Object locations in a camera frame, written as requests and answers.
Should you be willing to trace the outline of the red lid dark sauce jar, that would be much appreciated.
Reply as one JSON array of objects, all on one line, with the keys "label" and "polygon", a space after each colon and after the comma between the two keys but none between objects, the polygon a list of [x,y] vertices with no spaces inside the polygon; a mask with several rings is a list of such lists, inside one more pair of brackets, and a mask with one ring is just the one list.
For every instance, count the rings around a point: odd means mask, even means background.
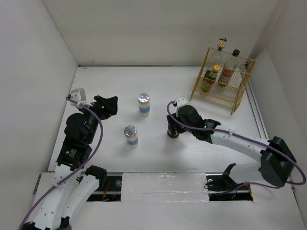
[{"label": "red lid dark sauce jar", "polygon": [[178,130],[177,129],[168,129],[167,130],[167,135],[170,137],[170,138],[177,138],[179,135],[180,135],[180,133],[178,132]]}]

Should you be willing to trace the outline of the blue label shaker jar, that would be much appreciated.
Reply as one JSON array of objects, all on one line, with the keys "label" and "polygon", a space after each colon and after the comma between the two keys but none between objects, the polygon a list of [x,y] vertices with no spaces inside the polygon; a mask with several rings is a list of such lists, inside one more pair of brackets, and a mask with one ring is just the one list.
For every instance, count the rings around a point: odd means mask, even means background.
[{"label": "blue label shaker jar", "polygon": [[150,97],[146,93],[141,93],[138,96],[139,113],[142,116],[149,116],[150,114]]},{"label": "blue label shaker jar", "polygon": [[138,146],[139,139],[138,139],[137,129],[134,126],[132,125],[126,126],[124,128],[124,135],[127,140],[127,144],[130,147],[136,148]]}]

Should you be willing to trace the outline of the green label sauce bottle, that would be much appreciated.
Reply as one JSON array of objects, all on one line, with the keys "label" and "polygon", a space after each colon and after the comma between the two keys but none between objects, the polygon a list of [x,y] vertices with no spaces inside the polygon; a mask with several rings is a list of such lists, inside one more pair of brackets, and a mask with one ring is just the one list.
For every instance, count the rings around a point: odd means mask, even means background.
[{"label": "green label sauce bottle", "polygon": [[211,87],[216,81],[217,73],[220,70],[219,65],[214,65],[211,69],[208,69],[206,73],[204,74],[203,83],[201,86],[201,89],[204,92],[209,92],[211,90]]}]

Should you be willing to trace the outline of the red label vinegar bottle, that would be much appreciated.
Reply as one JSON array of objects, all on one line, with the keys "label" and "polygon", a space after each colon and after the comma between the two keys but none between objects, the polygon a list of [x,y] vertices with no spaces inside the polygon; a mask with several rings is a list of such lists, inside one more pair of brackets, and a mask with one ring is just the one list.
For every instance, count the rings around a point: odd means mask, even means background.
[{"label": "red label vinegar bottle", "polygon": [[225,87],[229,84],[232,75],[234,74],[237,64],[238,64],[238,60],[237,57],[239,56],[240,51],[238,49],[235,49],[231,55],[231,57],[229,57],[223,67],[223,70],[221,72],[221,75],[218,79],[218,85],[221,87]]}]

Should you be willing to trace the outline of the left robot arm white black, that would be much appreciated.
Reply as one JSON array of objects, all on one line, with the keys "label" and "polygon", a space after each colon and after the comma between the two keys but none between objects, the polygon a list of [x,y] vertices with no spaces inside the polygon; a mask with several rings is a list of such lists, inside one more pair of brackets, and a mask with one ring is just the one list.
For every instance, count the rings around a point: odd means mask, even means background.
[{"label": "left robot arm white black", "polygon": [[82,175],[82,169],[96,154],[99,147],[91,148],[97,129],[103,129],[102,120],[118,112],[118,97],[95,96],[93,103],[73,97],[67,98],[79,113],[67,118],[65,139],[56,160],[52,187],[31,207],[31,213],[41,203],[35,218],[24,218],[21,230],[70,230],[72,223],[95,190],[107,184],[107,172],[98,166],[90,166]]}]

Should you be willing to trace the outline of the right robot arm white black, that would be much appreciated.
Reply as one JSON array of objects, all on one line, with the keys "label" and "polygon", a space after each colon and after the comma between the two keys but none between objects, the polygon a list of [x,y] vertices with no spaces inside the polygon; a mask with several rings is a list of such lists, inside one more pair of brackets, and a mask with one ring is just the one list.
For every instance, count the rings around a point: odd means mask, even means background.
[{"label": "right robot arm white black", "polygon": [[191,105],[178,107],[173,114],[169,111],[170,105],[176,107],[177,103],[171,101],[167,105],[169,137],[177,138],[180,134],[189,132],[200,141],[228,147],[259,161],[259,172],[262,178],[271,184],[271,188],[280,188],[290,183],[287,179],[298,165],[282,138],[248,138],[231,129],[221,129],[221,123],[218,121],[202,119]]}]

